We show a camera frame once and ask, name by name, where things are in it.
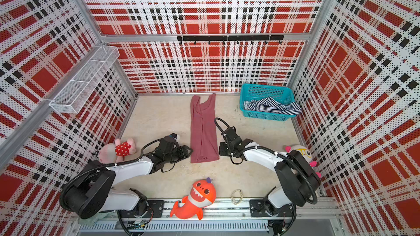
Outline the maroon tank top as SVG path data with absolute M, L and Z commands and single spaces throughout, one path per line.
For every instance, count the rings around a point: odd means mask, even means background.
M 193 96 L 191 111 L 191 163 L 205 163 L 219 160 L 215 119 L 216 94 L 211 94 L 201 103 L 200 96 Z

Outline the striped black white tank top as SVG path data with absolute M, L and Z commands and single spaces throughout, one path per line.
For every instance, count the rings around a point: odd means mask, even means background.
M 259 100 L 245 101 L 244 108 L 250 111 L 258 111 L 263 113 L 275 113 L 282 115 L 298 115 L 301 113 L 301 107 L 296 103 L 282 104 L 272 97 L 267 97 Z

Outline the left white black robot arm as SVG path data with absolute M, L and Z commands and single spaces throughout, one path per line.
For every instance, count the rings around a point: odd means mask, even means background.
M 114 187 L 122 181 L 163 171 L 166 164 L 176 163 L 191 156 L 193 150 L 179 145 L 177 135 L 155 140 L 158 146 L 149 153 L 119 163 L 91 161 L 62 189 L 60 205 L 64 210 L 88 219 L 97 213 L 133 211 L 142 216 L 149 211 L 147 197 L 135 189 L 125 191 Z

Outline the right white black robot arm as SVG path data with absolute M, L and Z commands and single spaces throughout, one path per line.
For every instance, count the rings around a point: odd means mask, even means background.
M 216 128 L 220 130 L 223 142 L 219 145 L 219 154 L 242 162 L 257 163 L 277 175 L 280 187 L 273 188 L 263 200 L 250 202 L 256 204 L 252 216 L 279 216 L 280 212 L 296 213 L 297 207 L 318 203 L 316 191 L 321 186 L 320 173 L 314 170 L 316 162 L 304 156 L 300 151 L 288 147 L 286 152 L 278 152 L 261 146 L 251 139 L 242 139 L 234 126 L 229 126 L 223 119 L 215 118 Z

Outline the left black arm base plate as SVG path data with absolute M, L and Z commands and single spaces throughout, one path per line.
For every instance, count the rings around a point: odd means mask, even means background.
M 132 210 L 120 210 L 122 218 L 159 218 L 162 216 L 164 209 L 163 200 L 146 200 L 138 202 Z

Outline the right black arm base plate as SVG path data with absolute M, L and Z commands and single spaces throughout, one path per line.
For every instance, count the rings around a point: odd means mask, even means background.
M 265 199 L 250 200 L 249 207 L 252 217 L 293 217 L 295 213 L 290 204 L 277 208 Z

